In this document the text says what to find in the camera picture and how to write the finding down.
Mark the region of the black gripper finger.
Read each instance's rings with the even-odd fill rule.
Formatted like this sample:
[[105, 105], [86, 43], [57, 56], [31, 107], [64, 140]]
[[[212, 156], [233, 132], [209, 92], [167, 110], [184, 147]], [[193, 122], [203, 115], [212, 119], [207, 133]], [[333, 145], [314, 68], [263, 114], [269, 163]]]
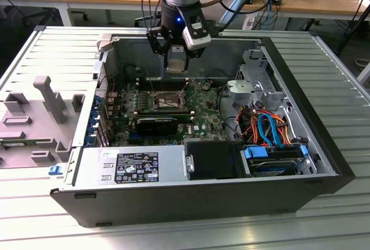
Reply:
[[[164, 44], [160, 44], [158, 37], [165, 39]], [[150, 27], [146, 31], [146, 37], [149, 41], [153, 53], [159, 54], [164, 58], [163, 66], [168, 67], [168, 52], [173, 42], [173, 33], [168, 30], [165, 26], [161, 27]]]
[[186, 53], [185, 65], [184, 70], [188, 70], [189, 61], [193, 58], [199, 58], [203, 52], [205, 51], [204, 48], [196, 49], [196, 50], [189, 50], [186, 45], [184, 45], [184, 51]]

